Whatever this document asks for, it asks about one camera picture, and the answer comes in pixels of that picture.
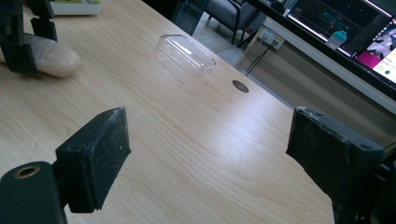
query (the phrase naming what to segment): transparent plastic lid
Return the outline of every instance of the transparent plastic lid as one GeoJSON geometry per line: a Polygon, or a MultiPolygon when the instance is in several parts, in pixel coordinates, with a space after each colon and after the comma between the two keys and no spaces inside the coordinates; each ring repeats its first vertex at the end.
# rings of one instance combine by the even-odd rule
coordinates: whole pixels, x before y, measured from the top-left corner
{"type": "Polygon", "coordinates": [[[184,35],[163,35],[157,48],[189,74],[207,75],[216,66],[212,57],[184,35]]]}

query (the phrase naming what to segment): wooden table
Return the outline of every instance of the wooden table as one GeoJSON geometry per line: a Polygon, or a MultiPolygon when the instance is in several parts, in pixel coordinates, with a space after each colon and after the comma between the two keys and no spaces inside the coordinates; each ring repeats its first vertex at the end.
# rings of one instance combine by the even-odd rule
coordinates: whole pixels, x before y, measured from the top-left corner
{"type": "Polygon", "coordinates": [[[132,154],[103,209],[66,212],[69,223],[332,223],[330,199],[285,154],[292,111],[271,94],[199,43],[216,68],[183,71],[156,44],[184,33],[139,0],[55,22],[81,66],[66,78],[0,66],[0,175],[54,162],[69,136],[123,105],[132,154]]]}

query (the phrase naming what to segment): computer monitor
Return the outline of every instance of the computer monitor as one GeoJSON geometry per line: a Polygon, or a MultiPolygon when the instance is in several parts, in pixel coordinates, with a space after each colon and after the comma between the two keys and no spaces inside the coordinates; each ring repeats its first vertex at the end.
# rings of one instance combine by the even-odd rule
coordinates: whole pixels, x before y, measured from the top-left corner
{"type": "Polygon", "coordinates": [[[369,0],[299,0],[287,18],[326,42],[334,32],[344,31],[346,41],[338,48],[352,57],[392,17],[369,0]]]}
{"type": "Polygon", "coordinates": [[[396,89],[396,19],[383,26],[354,59],[396,89]]]}

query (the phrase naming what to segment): black clamp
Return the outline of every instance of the black clamp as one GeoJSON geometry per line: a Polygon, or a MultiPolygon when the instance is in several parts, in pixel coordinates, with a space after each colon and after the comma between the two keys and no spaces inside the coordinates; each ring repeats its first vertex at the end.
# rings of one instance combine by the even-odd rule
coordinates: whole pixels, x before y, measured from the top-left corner
{"type": "MultiPolygon", "coordinates": [[[[26,0],[33,14],[35,35],[58,41],[49,0],[26,0]]],[[[15,73],[38,76],[30,45],[25,44],[23,31],[23,1],[0,0],[0,46],[8,69],[15,73]]]]}
{"type": "Polygon", "coordinates": [[[286,153],[330,197],[335,224],[396,223],[396,152],[300,106],[286,153]]]}
{"type": "Polygon", "coordinates": [[[0,223],[65,224],[101,209],[131,153],[124,107],[107,110],[56,149],[56,162],[26,163],[0,179],[0,223]]]}

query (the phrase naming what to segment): black cable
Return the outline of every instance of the black cable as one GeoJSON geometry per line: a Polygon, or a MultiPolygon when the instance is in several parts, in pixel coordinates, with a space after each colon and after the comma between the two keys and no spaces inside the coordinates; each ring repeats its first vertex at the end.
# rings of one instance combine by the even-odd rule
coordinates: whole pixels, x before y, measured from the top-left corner
{"type": "Polygon", "coordinates": [[[250,72],[256,67],[256,65],[262,60],[265,53],[267,53],[267,51],[276,44],[277,42],[274,40],[273,43],[261,55],[257,56],[257,58],[253,60],[253,62],[250,64],[250,66],[247,69],[246,76],[248,76],[250,72]]]}

